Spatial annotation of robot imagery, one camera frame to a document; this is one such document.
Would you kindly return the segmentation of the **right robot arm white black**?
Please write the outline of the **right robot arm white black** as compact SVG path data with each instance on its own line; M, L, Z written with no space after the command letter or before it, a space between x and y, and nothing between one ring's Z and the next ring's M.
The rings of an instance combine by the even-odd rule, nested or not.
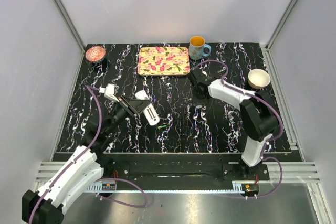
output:
M187 77L195 106L217 99L240 111L247 141L241 155L244 164L238 171L241 178L252 179L257 175L257 165L262 161L266 143L279 138L284 131L281 117L271 105L270 95L265 90L249 91L222 79L208 77L200 69L190 71Z

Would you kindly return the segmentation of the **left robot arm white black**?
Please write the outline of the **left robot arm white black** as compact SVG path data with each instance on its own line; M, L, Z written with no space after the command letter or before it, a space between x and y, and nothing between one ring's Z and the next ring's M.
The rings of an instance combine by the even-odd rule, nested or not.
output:
M159 121L153 104L145 91L135 99L109 96L116 107L107 118L96 95L92 96L98 109L98 126L93 139L77 146L61 169L36 191L28 190L22 196L22 221L25 223L62 223L70 206L93 183L111 179L113 161L104 154L109 144L108 135L126 118L143 113L151 125Z

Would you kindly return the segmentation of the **white remote control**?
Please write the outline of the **white remote control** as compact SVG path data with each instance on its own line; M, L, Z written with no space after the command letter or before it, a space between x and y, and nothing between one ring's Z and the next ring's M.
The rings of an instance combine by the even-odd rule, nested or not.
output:
M135 97L139 100L148 100L149 101L149 105L144 109L143 114L145 115L148 123L150 126L155 126L159 123L160 118L150 100L150 98L148 97L148 94L144 91L138 91L135 94Z

